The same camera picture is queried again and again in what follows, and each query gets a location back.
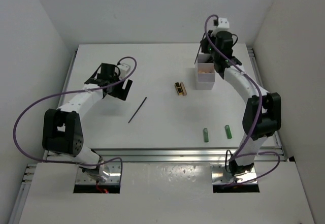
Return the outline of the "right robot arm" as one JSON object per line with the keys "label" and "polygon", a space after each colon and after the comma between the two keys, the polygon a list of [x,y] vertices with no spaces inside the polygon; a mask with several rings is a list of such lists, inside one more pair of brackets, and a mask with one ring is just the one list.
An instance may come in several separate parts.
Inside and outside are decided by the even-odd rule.
{"label": "right robot arm", "polygon": [[201,40],[201,51],[210,55],[216,73],[240,95],[246,104],[242,127],[243,139],[229,160],[232,176],[249,171],[264,142],[281,128],[281,96],[259,86],[233,56],[233,35],[228,31],[209,30]]}

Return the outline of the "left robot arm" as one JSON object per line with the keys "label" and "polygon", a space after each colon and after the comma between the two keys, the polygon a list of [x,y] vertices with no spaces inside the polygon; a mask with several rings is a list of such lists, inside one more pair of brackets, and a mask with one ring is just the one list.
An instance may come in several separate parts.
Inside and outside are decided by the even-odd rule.
{"label": "left robot arm", "polygon": [[101,177],[104,166],[97,166],[103,158],[84,143],[81,119],[106,96],[125,101],[132,85],[128,80],[123,87],[123,79],[131,67],[118,62],[116,65],[102,63],[88,78],[82,91],[57,109],[49,109],[44,115],[42,146],[45,150],[69,156],[74,162],[87,164],[83,172],[92,177]]}

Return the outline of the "white three-compartment organizer box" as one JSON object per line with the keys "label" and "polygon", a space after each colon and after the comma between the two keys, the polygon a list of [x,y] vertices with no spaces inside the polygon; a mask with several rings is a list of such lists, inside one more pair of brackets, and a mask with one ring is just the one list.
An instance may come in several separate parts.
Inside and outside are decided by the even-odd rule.
{"label": "white three-compartment organizer box", "polygon": [[[215,83],[214,63],[210,60],[210,54],[199,54],[195,64],[194,75],[197,90],[211,90]],[[213,69],[212,74],[199,74],[198,70]]]}

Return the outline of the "green tube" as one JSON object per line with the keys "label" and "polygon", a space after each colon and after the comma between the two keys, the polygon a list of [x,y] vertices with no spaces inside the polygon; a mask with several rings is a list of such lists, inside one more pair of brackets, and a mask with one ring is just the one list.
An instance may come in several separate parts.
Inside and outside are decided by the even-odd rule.
{"label": "green tube", "polygon": [[203,139],[204,139],[205,143],[209,142],[209,134],[208,134],[208,129],[207,128],[203,129]]}
{"label": "green tube", "polygon": [[225,129],[226,137],[228,139],[231,139],[232,138],[232,132],[231,132],[230,126],[227,124],[227,125],[225,125],[224,129]]}

